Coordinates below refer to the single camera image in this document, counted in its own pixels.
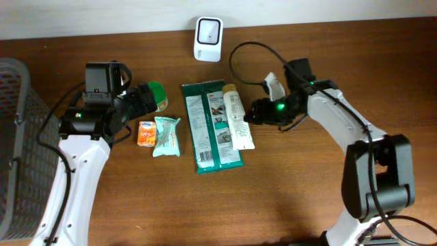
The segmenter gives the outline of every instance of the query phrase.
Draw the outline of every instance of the light blue package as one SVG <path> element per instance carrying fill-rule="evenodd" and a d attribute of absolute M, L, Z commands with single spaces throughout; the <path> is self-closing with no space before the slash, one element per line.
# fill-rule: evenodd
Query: light blue package
<path fill-rule="evenodd" d="M 156 137 L 158 142 L 153 150 L 153 157 L 160 155 L 177 155 L 179 157 L 179 143 L 176 137 L 177 120 L 166 117 L 155 117 Z"/>

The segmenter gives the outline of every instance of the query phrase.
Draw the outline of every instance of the wooden table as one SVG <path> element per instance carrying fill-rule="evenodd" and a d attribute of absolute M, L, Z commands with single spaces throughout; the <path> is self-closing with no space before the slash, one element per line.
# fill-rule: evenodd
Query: wooden table
<path fill-rule="evenodd" d="M 225 79 L 230 50 L 247 40 L 269 44 L 286 59 L 308 57 L 319 79 L 334 80 L 368 120 L 413 147 L 416 204 L 403 214 L 437 226 L 437 22 L 435 18 L 371 20 L 225 29 L 222 61 L 193 57 L 194 31 L 131 33 L 0 42 L 1 57 L 24 61 L 32 86 L 52 107 L 83 81 L 87 62 L 124 62 L 134 84 L 161 82 L 169 107 L 156 115 L 181 118 L 181 156 L 152 158 L 136 134 L 112 150 L 102 172 L 89 226 L 89 245 L 256 245 L 317 237 L 343 210 L 343 153 L 313 120 L 295 131 L 252 126 L 255 150 L 242 152 L 244 167 L 197 175 L 181 84 Z M 238 71 L 280 80 L 281 64 L 259 48 L 237 57 Z M 238 84 L 247 108 L 266 96 Z M 57 112 L 61 115 L 66 107 Z M 436 241 L 410 222 L 395 222 L 406 236 Z M 388 231 L 381 227 L 381 235 Z M 28 241 L 4 245 L 26 245 Z"/>

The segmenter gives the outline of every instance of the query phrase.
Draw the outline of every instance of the teal packaging bag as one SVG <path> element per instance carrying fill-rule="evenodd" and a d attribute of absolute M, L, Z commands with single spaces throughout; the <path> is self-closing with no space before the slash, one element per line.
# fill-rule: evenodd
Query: teal packaging bag
<path fill-rule="evenodd" d="M 182 86 L 198 174 L 243 166 L 240 151 L 232 149 L 224 85 L 220 80 Z"/>

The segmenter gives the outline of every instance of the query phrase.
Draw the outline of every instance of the small orange box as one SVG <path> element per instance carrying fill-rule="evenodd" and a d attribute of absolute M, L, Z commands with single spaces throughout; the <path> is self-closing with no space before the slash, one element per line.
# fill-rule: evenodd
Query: small orange box
<path fill-rule="evenodd" d="M 138 141 L 139 146 L 154 147 L 156 144 L 155 122 L 139 122 Z"/>

